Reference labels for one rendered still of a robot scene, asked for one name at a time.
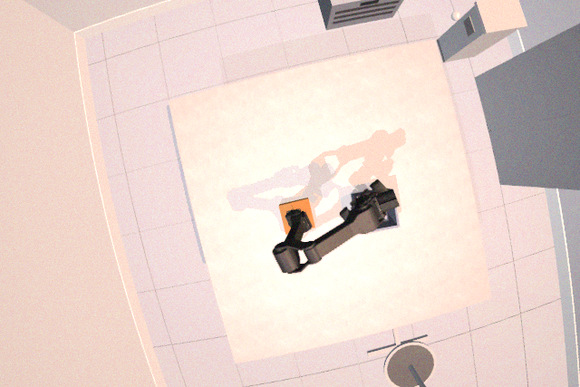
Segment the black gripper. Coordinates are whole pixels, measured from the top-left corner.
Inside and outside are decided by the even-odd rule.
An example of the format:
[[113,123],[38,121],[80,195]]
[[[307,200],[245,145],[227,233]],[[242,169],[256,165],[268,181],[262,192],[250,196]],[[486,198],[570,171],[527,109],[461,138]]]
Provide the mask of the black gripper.
[[[383,191],[388,190],[378,179],[376,179],[373,184],[370,186],[370,188],[372,189],[373,193],[371,193],[370,190],[366,189],[365,191],[363,191],[361,194],[361,196],[359,198],[355,198],[351,203],[351,209],[355,208],[356,203],[361,200],[361,199],[367,199],[370,198],[376,194],[379,194]],[[349,212],[349,209],[347,209],[347,207],[343,208],[340,212],[339,215],[343,220],[346,220]]]

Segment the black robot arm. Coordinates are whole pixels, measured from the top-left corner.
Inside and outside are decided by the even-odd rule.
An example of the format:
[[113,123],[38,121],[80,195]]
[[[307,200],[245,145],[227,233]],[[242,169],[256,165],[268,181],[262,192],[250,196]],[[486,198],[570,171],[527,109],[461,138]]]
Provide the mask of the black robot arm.
[[[387,211],[399,206],[399,200],[393,189],[361,199],[355,208],[348,210],[349,214],[344,222],[316,240],[307,242],[302,241],[302,238],[305,232],[312,229],[312,224],[306,212],[299,209],[286,211],[288,213],[285,218],[290,230],[285,241],[274,246],[272,254],[282,273],[303,272],[308,266],[319,263],[323,256],[344,242],[377,229],[385,220]],[[308,259],[303,264],[299,251],[304,251]]]

